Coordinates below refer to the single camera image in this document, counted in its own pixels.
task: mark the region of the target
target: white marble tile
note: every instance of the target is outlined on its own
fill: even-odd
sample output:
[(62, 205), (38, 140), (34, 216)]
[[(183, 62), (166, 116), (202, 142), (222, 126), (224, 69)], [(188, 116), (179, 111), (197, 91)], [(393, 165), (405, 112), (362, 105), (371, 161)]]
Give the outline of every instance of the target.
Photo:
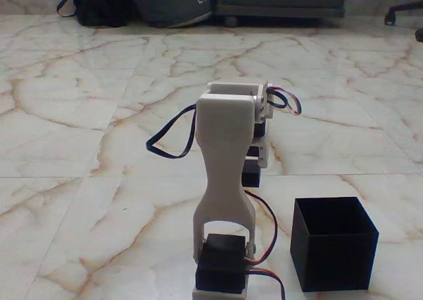
[(57, 15), (0, 15), (0, 38), (10, 36), (88, 36), (95, 29), (85, 28), (73, 19)]
[(1, 176), (83, 176), (128, 80), (1, 82)]
[(0, 298), (25, 299), (79, 184), (0, 178)]
[(403, 82), (403, 78), (358, 79), (351, 81), (348, 87), (351, 95), (393, 141), (423, 167), (423, 86), (407, 82)]
[[(265, 176), (257, 193), (272, 206), (280, 230), (264, 266), (281, 276), (287, 299), (404, 299), (404, 294), (420, 294), (423, 202), (414, 189), (422, 183), (417, 174)], [(205, 186), (204, 178), (192, 177), (85, 179), (28, 299), (189, 299), (195, 272), (192, 214)], [(322, 196), (358, 196), (380, 231), (368, 292), (300, 291), (289, 255), (294, 199)], [(257, 208), (260, 254), (272, 236), (272, 223)], [(263, 292), (279, 297), (278, 286), (267, 279), (251, 279), (249, 292), (249, 299), (262, 299)]]
[[(144, 143), (183, 108), (195, 103), (205, 89), (205, 83), (201, 82), (213, 77), (207, 69), (195, 71), (194, 75), (185, 73), (176, 79), (133, 77), (102, 141), (94, 172), (121, 175), (125, 163), (128, 163), (126, 166), (131, 167), (133, 173), (145, 173), (149, 165), (159, 165), (161, 172), (170, 173), (169, 169), (162, 168), (166, 165), (163, 159), (146, 153)], [(303, 115), (296, 118), (276, 111), (269, 130), (270, 169), (264, 174), (418, 171), (379, 124), (344, 90), (346, 82), (346, 78), (324, 70), (293, 70), (274, 82), (297, 94), (303, 104)], [(191, 116), (179, 120), (161, 140), (160, 146), (167, 151), (182, 152), (188, 139)], [(133, 141), (124, 140), (128, 134), (133, 136), (130, 138)], [(199, 151), (199, 147), (194, 144), (193, 150)], [(156, 164), (150, 160), (135, 160), (134, 153), (139, 158), (145, 153), (146, 158)], [(201, 154), (193, 152), (185, 160), (186, 164), (167, 162), (169, 167), (177, 165), (187, 171), (203, 173), (202, 169), (187, 166), (188, 161), (193, 161), (203, 167)]]

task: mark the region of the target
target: floor tile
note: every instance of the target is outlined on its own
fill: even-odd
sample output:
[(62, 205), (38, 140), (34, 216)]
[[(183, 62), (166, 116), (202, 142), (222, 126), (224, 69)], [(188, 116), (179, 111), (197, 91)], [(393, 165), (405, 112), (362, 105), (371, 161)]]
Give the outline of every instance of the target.
[(0, 297), (24, 300), (80, 180), (0, 178)]

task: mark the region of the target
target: robotic arm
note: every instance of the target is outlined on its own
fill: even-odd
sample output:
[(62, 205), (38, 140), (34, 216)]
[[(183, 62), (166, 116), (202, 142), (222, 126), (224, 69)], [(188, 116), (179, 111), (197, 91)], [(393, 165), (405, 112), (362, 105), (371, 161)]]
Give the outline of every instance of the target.
[[(297, 110), (281, 92), (294, 99)], [(276, 104), (274, 96), (283, 104)], [(266, 120), (273, 117), (274, 107), (288, 108), (295, 115), (301, 113), (295, 96), (267, 83), (212, 82), (196, 105), (186, 108), (196, 109), (192, 127), (196, 124), (196, 139), (208, 177), (206, 192), (194, 213), (194, 259), (198, 269), (193, 300), (246, 299), (247, 271), (254, 272), (251, 269), (254, 269), (256, 217), (244, 187), (258, 188), (260, 169), (268, 165)], [(168, 157), (153, 144), (184, 113), (185, 110), (151, 138), (147, 148)], [(193, 138), (192, 131), (184, 153), (175, 158), (188, 153)], [(204, 225), (211, 221), (244, 226), (249, 230), (249, 242), (244, 237), (218, 234), (209, 234), (205, 240)]]

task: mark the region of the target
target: black box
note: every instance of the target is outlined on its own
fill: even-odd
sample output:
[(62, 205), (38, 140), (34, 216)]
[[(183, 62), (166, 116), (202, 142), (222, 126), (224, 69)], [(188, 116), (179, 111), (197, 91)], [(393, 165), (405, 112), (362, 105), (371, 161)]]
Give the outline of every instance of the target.
[(198, 261), (196, 289), (241, 294), (245, 271), (245, 237), (209, 234)]
[(302, 290), (368, 289), (378, 237), (357, 198), (295, 199), (291, 255)]

